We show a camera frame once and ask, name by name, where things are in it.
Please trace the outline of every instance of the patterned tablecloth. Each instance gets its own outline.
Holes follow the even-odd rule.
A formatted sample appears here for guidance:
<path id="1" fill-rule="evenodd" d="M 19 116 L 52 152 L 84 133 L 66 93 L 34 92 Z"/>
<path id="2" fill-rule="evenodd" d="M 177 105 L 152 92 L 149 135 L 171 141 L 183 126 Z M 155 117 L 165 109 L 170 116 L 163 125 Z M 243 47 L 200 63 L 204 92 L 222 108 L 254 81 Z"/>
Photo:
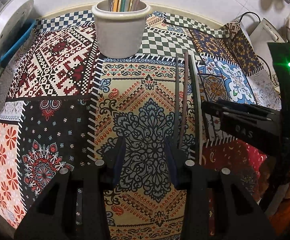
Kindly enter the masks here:
<path id="1" fill-rule="evenodd" d="M 115 60 L 98 50 L 91 11 L 39 20 L 36 33 L 0 80 L 0 207 L 5 219 L 17 228 L 60 168 L 75 172 L 88 165 L 88 154 L 101 158 L 124 136 L 119 184 L 105 192 L 112 239 L 178 239 L 186 192 L 175 190 L 168 179 L 163 139 L 173 132 L 176 53 L 183 98 L 185 50 L 195 54 L 202 100 L 280 108 L 274 85 L 237 22 L 213 30 L 186 17 L 154 12 L 139 52 Z M 187 104 L 182 148 L 189 154 L 195 127 L 190 82 Z M 257 199 L 258 168 L 265 156 L 221 131 L 219 119 L 203 113 L 203 124 L 202 165 L 228 167 Z M 209 216 L 212 221 L 212 206 Z"/>

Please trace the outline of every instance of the utensil holder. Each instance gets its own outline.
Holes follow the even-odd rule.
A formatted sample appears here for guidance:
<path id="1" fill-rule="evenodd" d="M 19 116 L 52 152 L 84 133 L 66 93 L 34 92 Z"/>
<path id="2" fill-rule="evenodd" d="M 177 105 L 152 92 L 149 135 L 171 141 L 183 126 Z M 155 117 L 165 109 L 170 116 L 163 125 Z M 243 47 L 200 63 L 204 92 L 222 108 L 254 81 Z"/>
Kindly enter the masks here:
<path id="1" fill-rule="evenodd" d="M 140 2 L 138 8 L 140 10 L 133 12 L 110 12 L 108 0 L 92 7 L 97 42 L 104 56 L 120 59 L 138 52 L 147 16 L 152 13 L 152 8 L 144 2 Z"/>

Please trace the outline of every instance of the red fabric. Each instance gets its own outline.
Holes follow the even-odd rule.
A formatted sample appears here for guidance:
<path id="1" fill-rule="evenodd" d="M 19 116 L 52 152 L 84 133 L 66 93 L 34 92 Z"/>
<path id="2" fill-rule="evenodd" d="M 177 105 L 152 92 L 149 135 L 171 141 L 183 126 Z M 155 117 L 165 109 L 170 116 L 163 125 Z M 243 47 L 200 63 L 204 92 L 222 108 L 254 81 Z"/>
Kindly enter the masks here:
<path id="1" fill-rule="evenodd" d="M 208 169 L 221 170 L 229 168 L 232 174 L 239 174 L 241 182 L 259 200 L 258 183 L 259 167 L 266 155 L 251 145 L 233 140 L 229 143 L 203 147 L 201 164 Z M 211 192 L 209 192 L 209 232 L 214 235 L 214 209 Z"/>

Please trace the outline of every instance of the white appliance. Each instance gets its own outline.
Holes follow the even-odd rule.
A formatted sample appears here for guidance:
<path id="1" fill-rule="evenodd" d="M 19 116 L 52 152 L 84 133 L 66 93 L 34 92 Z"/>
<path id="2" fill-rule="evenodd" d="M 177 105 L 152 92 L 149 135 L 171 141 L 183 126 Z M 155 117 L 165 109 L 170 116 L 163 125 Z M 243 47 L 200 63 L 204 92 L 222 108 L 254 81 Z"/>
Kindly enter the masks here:
<path id="1" fill-rule="evenodd" d="M 0 56 L 8 51 L 24 25 L 34 0 L 8 0 L 0 8 Z"/>
<path id="2" fill-rule="evenodd" d="M 271 74 L 272 81 L 278 87 L 277 76 L 275 74 L 275 70 L 272 66 L 272 56 L 270 54 L 267 43 L 268 42 L 285 42 L 284 39 L 279 35 L 278 31 L 275 29 L 272 24 L 267 21 L 265 18 L 260 22 L 257 28 L 253 31 L 253 33 L 249 36 L 251 44 L 254 48 L 256 55 L 262 57 L 268 64 Z M 269 74 L 266 64 L 259 59 L 260 62 L 264 65 L 264 69 Z"/>

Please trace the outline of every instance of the black cable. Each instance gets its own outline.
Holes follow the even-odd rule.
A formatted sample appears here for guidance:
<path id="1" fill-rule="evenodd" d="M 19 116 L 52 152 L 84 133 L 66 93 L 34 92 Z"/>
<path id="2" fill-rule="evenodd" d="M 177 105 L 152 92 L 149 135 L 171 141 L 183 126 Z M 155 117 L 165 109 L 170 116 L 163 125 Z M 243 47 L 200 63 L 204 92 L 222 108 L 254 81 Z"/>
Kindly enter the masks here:
<path id="1" fill-rule="evenodd" d="M 248 14 L 248 13 L 255 14 L 255 15 L 258 17 L 259 23 L 261 22 L 260 17 L 258 16 L 258 14 L 254 13 L 254 12 L 245 12 L 245 13 L 243 13 L 243 15 L 240 17 L 240 19 L 239 19 L 239 23 L 241 22 L 241 20 L 243 19 L 243 17 L 244 17 L 246 14 Z"/>
<path id="2" fill-rule="evenodd" d="M 269 68 L 267 62 L 262 57 L 260 57 L 259 55 L 256 55 L 256 56 L 259 57 L 263 62 L 265 62 L 266 66 L 268 68 L 268 71 L 269 71 L 270 80 L 272 80 L 272 73 L 270 72 L 270 68 Z"/>

